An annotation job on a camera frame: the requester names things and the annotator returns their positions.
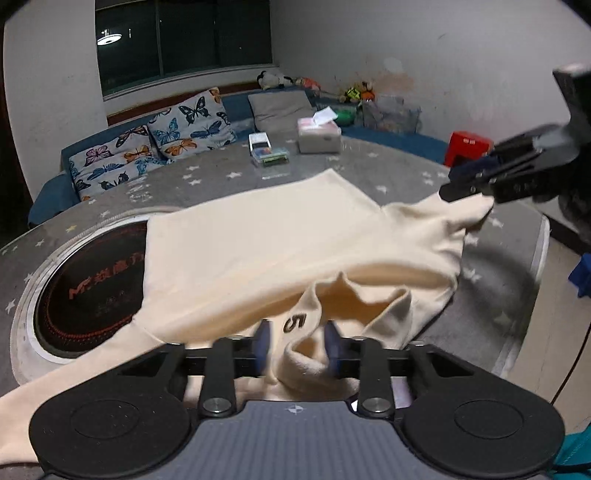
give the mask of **red stool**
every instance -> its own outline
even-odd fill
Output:
[[[470,132],[454,132],[449,140],[449,146],[445,154],[446,167],[457,166],[456,162],[462,157],[462,163],[468,160],[478,160],[486,155],[494,145],[490,138],[481,137]]]

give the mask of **throw pillow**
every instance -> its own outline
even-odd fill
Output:
[[[70,157],[70,172],[80,200],[109,190],[168,163],[152,146],[146,125]]]
[[[248,100],[260,132],[296,130],[298,119],[311,117],[315,112],[303,90],[255,93]]]
[[[148,128],[160,151],[172,161],[236,140],[217,88],[157,113]]]

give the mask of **tissue box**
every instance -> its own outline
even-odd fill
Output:
[[[340,128],[334,121],[316,125],[312,118],[300,118],[297,134],[302,153],[340,152]]]

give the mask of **metal screw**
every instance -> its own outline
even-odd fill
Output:
[[[392,406],[388,400],[380,397],[368,398],[362,405],[367,411],[372,413],[383,413]]]
[[[232,404],[229,400],[220,397],[208,398],[203,402],[203,408],[210,413],[223,413],[230,410]]]

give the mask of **white wall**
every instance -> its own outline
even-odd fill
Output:
[[[6,24],[4,81],[12,135],[35,199],[61,149],[107,128],[95,0],[30,0]]]
[[[591,62],[591,28],[560,0],[271,0],[271,21],[285,74],[326,90],[372,79],[446,141],[568,121],[552,69]]]

